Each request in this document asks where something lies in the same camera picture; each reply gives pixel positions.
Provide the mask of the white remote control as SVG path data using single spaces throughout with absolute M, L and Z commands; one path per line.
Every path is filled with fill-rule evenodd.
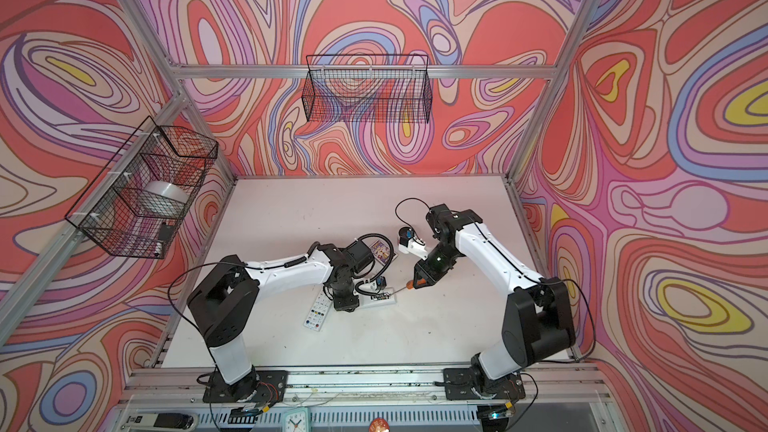
M 393 288 L 383 289 L 373 296 L 361 295 L 359 299 L 361 309 L 380 308 L 395 305 L 397 303 L 395 290 Z

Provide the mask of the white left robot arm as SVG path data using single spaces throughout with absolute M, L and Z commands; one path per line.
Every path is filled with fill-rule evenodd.
M 341 248 L 315 242 L 304 254 L 266 262 L 230 255 L 196 286 L 187 309 L 223 382 L 238 385 L 254 376 L 243 333 L 259 298 L 323 285 L 336 309 L 352 312 L 359 306 L 356 280 L 373 263 L 373 252 L 360 240 Z

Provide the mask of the white remote with coloured buttons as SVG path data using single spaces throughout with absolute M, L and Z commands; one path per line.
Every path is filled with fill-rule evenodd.
M 321 290 L 303 322 L 303 326 L 311 331 L 318 332 L 322 329 L 325 320 L 333 306 L 332 299 Z

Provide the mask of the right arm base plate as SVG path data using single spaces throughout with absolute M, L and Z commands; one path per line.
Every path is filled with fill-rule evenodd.
M 526 397 L 522 379 L 513 373 L 499 379 L 487 378 L 479 366 L 445 368 L 435 382 L 451 401 L 504 400 L 515 403 Z

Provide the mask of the orange handled screwdriver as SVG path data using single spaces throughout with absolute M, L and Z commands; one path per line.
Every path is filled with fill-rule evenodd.
M 387 291 L 385 293 L 385 296 L 386 297 L 391 297 L 391 296 L 396 295 L 399 292 L 402 292 L 402 291 L 405 291 L 405 290 L 411 290 L 413 288 L 414 288 L 414 281 L 411 280 L 411 281 L 408 281 L 404 286 L 402 286 L 400 288 L 396 288 L 396 289 L 393 289 L 391 291 Z

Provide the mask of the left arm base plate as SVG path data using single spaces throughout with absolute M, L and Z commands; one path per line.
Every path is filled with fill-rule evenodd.
M 254 369 L 234 384 L 227 384 L 223 375 L 215 370 L 197 378 L 205 387 L 205 403 L 255 403 L 274 405 L 282 402 L 287 385 L 287 370 Z

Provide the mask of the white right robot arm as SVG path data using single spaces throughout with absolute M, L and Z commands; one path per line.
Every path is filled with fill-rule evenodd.
M 435 285 L 460 258 L 467 258 L 506 299 L 499 341 L 472 359 L 482 380 L 499 380 L 575 344 L 570 296 L 562 280 L 526 266 L 471 209 L 454 211 L 439 204 L 425 219 L 436 240 L 433 247 L 410 226 L 399 231 L 398 250 L 419 258 L 410 288 Z

